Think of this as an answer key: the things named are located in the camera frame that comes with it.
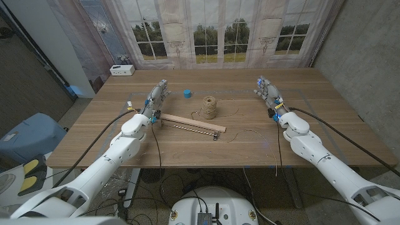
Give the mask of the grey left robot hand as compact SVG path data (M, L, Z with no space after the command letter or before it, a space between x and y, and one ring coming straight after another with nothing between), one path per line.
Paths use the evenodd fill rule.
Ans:
M147 95L144 107L139 113L149 118L152 123L155 123L156 120L160 119L163 102L170 93L168 91L168 81L163 79Z

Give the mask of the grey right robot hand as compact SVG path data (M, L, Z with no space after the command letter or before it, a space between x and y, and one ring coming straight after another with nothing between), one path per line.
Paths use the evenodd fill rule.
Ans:
M289 112L277 87L264 76L257 79L257 89L254 90L254 93L265 101L268 116L276 122L279 121L281 116Z

